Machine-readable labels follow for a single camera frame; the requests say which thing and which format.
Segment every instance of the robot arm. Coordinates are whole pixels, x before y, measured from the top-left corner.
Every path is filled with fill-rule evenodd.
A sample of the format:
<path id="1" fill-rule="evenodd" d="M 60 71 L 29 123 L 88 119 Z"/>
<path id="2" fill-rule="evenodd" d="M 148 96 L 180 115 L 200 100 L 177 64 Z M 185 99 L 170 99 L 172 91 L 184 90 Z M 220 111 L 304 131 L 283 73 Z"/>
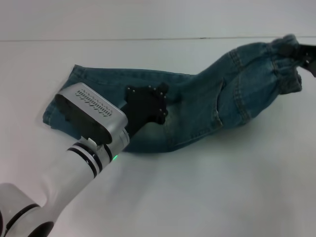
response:
<path id="1" fill-rule="evenodd" d="M 128 86 L 126 105 L 116 108 L 83 83 L 55 96 L 58 109 L 82 135 L 42 177 L 47 202 L 40 207 L 12 184 L 0 184 L 0 237 L 46 237 L 62 210 L 148 122 L 164 124 L 165 94 L 158 88 Z"/>

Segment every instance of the jeans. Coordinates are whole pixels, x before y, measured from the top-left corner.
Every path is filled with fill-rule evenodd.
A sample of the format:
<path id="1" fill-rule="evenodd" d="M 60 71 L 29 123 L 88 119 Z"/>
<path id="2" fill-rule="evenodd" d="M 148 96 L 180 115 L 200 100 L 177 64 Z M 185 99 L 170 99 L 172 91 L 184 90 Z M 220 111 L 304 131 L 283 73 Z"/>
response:
<path id="1" fill-rule="evenodd" d="M 284 43 L 298 45 L 294 35 L 271 43 L 252 43 L 233 49 L 197 75 L 135 69 L 95 69 L 75 66 L 64 87 L 83 82 L 112 104 L 124 105 L 127 85 L 169 85 L 168 116 L 164 125 L 148 123 L 125 148 L 134 153 L 171 152 L 220 129 L 246 124 L 278 95 L 302 90 L 296 67 L 301 62 L 279 56 Z M 52 101 L 43 122 L 72 137 L 80 134 Z"/>

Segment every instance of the wrinkled denim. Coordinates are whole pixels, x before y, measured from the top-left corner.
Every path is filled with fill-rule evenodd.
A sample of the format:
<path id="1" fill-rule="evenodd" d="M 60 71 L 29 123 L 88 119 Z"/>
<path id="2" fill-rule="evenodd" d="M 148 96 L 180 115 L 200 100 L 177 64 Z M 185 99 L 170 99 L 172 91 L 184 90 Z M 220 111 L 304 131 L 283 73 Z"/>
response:
<path id="1" fill-rule="evenodd" d="M 233 49 L 197 75 L 135 69 L 95 69 L 75 66 L 63 88 L 83 82 L 118 108 L 127 85 L 169 85 L 164 125 L 148 123 L 125 151 L 171 152 L 220 129 L 246 124 L 278 95 L 302 90 L 296 68 L 300 62 L 277 54 L 284 43 L 298 46 L 294 35 L 271 43 L 252 43 Z M 72 137 L 80 134 L 52 101 L 43 122 Z"/>

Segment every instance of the black clamp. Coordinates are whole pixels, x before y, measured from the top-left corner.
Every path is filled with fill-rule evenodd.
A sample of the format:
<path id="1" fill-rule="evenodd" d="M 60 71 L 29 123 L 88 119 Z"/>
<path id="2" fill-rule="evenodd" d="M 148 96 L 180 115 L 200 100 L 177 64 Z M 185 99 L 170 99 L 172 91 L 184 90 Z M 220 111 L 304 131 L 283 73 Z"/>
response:
<path id="1" fill-rule="evenodd" d="M 284 44 L 278 53 L 302 62 L 300 67 L 310 71 L 316 78 L 316 46 L 300 44 L 298 47 L 295 47 L 290 44 Z"/>
<path id="2" fill-rule="evenodd" d="M 168 115 L 166 109 L 166 94 L 169 86 L 165 83 L 158 87 L 144 86 L 125 88 L 125 101 L 121 110 L 128 119 L 126 131 L 131 138 L 135 133 L 149 122 L 164 124 Z"/>

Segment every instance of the white table surface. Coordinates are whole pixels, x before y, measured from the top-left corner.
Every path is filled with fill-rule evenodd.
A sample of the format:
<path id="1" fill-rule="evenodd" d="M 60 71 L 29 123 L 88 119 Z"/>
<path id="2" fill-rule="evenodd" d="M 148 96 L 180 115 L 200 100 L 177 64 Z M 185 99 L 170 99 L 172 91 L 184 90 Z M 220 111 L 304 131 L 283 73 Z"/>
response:
<path id="1" fill-rule="evenodd" d="M 198 73 L 272 39 L 0 42 L 0 182 L 38 203 L 74 139 L 41 122 L 72 66 Z M 316 39 L 299 39 L 316 44 Z M 316 81 L 250 124 L 169 154 L 120 154 L 64 210 L 52 237 L 314 237 Z"/>
<path id="2" fill-rule="evenodd" d="M 316 36 L 315 0 L 1 0 L 0 40 Z"/>

